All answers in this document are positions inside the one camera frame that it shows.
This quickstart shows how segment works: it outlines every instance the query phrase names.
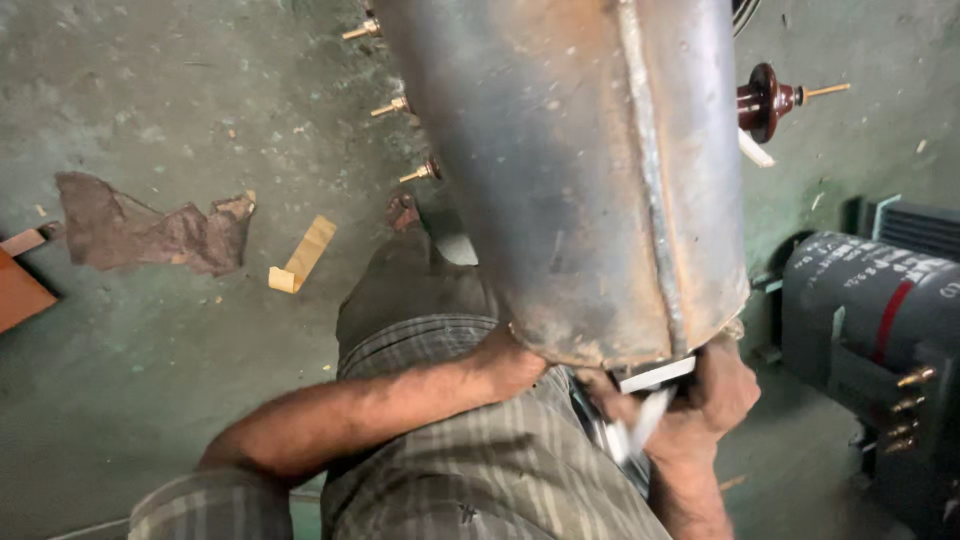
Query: hairy forearm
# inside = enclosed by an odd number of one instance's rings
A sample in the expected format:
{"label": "hairy forearm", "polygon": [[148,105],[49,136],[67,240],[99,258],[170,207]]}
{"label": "hairy forearm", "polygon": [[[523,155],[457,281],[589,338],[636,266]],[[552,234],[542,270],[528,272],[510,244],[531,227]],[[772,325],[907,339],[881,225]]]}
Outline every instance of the hairy forearm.
{"label": "hairy forearm", "polygon": [[655,463],[650,506],[674,540],[733,539],[710,462],[684,466]]}
{"label": "hairy forearm", "polygon": [[469,356],[390,377],[317,384],[227,428],[201,467],[250,467],[294,484],[333,459],[494,401]]}

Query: gray transformer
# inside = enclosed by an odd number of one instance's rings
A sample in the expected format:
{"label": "gray transformer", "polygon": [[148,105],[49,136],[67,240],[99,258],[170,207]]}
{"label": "gray transformer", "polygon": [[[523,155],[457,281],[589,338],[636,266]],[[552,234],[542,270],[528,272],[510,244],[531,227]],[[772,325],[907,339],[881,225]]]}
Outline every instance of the gray transformer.
{"label": "gray transformer", "polygon": [[944,535],[960,479],[960,265],[816,233],[783,272],[782,349],[864,424],[876,497],[920,537]]}

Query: wooden strip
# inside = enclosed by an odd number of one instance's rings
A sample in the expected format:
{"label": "wooden strip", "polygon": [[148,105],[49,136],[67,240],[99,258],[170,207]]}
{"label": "wooden strip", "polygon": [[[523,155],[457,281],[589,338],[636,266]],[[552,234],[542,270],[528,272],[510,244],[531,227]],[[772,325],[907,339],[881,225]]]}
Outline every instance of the wooden strip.
{"label": "wooden strip", "polygon": [[47,239],[37,229],[28,229],[16,236],[7,238],[0,242],[0,250],[7,252],[11,257],[16,257],[26,253],[36,246],[46,242]]}
{"label": "wooden strip", "polygon": [[290,256],[287,265],[283,269],[271,267],[268,279],[270,287],[291,294],[299,291],[336,232],[337,226],[325,217],[318,215],[314,218],[313,224],[303,235],[303,240]]}

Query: concrete floor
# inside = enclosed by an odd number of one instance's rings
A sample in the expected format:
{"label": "concrete floor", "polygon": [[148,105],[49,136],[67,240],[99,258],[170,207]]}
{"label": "concrete floor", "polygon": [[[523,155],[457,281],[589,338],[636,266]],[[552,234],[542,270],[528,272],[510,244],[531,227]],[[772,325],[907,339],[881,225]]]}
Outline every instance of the concrete floor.
{"label": "concrete floor", "polygon": [[[61,300],[0,334],[0,538],[123,517],[229,421],[332,379],[337,306],[424,148],[409,120],[367,116],[400,81],[385,49],[339,39],[360,15],[350,0],[0,0],[0,235],[62,218],[61,170],[155,209],[258,198],[245,269],[221,279],[98,272],[56,245],[21,258]],[[776,167],[744,163],[752,275],[793,233],[839,227],[856,195],[960,207],[958,15],[956,1],[763,2],[737,39],[740,82],[771,61],[787,83],[853,89],[784,118]],[[339,230],[310,280],[269,289],[317,213]],[[748,351],[768,309],[751,299]],[[760,380],[718,463],[721,480],[746,475],[726,492],[739,537],[909,537],[850,482],[853,418],[777,367]]]}

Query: man's arm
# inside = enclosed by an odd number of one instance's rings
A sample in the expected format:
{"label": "man's arm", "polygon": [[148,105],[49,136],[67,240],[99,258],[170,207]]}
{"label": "man's arm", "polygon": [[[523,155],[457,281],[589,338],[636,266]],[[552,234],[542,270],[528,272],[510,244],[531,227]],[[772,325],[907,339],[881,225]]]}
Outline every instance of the man's arm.
{"label": "man's arm", "polygon": [[[634,424],[638,400],[620,394],[606,374],[577,375],[609,418]],[[746,417],[760,389],[724,334],[704,346],[696,375],[689,399],[674,401],[644,448],[654,464],[650,507],[674,540],[732,540],[713,460],[717,442]]]}
{"label": "man's arm", "polygon": [[449,362],[389,377],[317,384],[268,402],[218,435],[200,466],[254,469],[297,485],[333,459],[508,400],[536,382],[545,367],[501,327]]}

